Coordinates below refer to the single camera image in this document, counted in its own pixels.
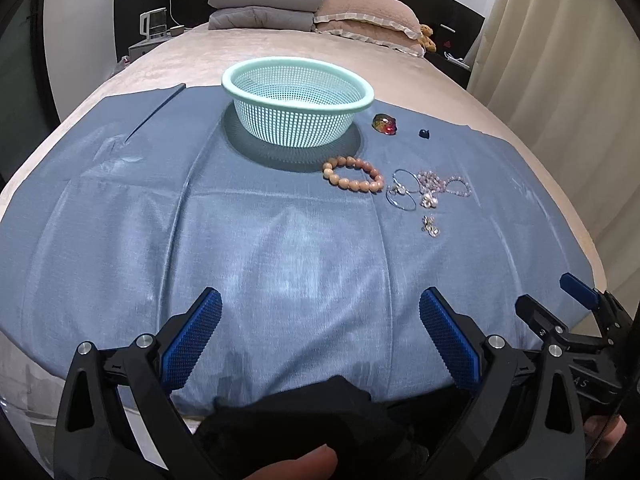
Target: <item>metal screw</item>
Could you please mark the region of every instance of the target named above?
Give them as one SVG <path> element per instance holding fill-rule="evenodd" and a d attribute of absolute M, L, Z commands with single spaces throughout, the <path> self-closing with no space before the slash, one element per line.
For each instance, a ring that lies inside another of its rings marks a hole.
<path fill-rule="evenodd" d="M 140 348 L 147 348 L 148 346 L 151 346 L 151 343 L 153 341 L 153 336 L 149 334 L 143 334 L 139 336 L 138 339 L 136 339 L 136 345 L 138 345 Z"/>
<path fill-rule="evenodd" d="M 502 339 L 499 335 L 489 336 L 489 345 L 499 350 L 500 348 L 504 348 L 504 339 Z"/>
<path fill-rule="evenodd" d="M 562 349 L 558 345 L 550 345 L 549 346 L 549 353 L 553 357 L 560 357 L 562 355 Z"/>
<path fill-rule="evenodd" d="M 91 351 L 91 343 L 85 341 L 84 343 L 80 343 L 78 345 L 78 353 L 80 355 L 87 355 Z"/>

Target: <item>pink pillow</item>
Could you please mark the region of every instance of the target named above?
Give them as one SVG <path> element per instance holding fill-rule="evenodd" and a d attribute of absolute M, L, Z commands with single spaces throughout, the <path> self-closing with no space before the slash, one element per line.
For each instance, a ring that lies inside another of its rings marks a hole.
<path fill-rule="evenodd" d="M 420 22 L 414 12 L 398 0 L 322 0 L 316 23 L 332 20 L 357 20 L 404 32 L 408 38 L 420 38 Z"/>
<path fill-rule="evenodd" d="M 316 32 L 388 46 L 411 56 L 424 56 L 424 49 L 417 40 L 409 39 L 399 30 L 391 30 L 372 23 L 356 22 L 354 20 L 331 20 L 326 23 L 316 23 Z"/>

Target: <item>teddy bear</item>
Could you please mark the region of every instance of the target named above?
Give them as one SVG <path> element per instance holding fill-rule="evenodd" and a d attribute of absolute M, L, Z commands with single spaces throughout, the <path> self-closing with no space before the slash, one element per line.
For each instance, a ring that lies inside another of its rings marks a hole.
<path fill-rule="evenodd" d="M 429 25 L 421 25 L 420 31 L 421 35 L 420 38 L 418 38 L 418 43 L 420 43 L 427 52 L 435 52 L 436 44 L 433 43 L 430 38 L 430 35 L 433 34 L 433 29 L 429 27 Z"/>

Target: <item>colorful glass figurine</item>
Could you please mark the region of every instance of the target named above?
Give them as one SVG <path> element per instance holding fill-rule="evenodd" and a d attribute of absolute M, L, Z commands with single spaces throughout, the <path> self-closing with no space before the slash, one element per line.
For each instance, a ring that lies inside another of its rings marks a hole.
<path fill-rule="evenodd" d="M 371 126 L 373 126 L 377 132 L 385 135 L 395 135 L 398 130 L 396 120 L 387 114 L 377 114 L 373 118 Z"/>

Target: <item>orange beaded bracelet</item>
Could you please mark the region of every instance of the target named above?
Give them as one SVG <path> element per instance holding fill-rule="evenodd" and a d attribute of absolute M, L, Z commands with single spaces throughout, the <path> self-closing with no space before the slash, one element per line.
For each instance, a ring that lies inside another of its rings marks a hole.
<path fill-rule="evenodd" d="M 357 180 L 349 180 L 348 178 L 340 178 L 337 173 L 334 173 L 334 169 L 341 168 L 342 166 L 363 170 L 373 179 L 373 182 L 369 182 L 368 180 L 360 182 Z M 370 162 L 366 162 L 361 158 L 353 158 L 352 156 L 329 158 L 322 165 L 322 176 L 324 176 L 332 186 L 338 186 L 341 189 L 351 189 L 352 191 L 361 191 L 363 193 L 377 193 L 385 189 L 385 178 L 380 172 L 374 168 Z"/>

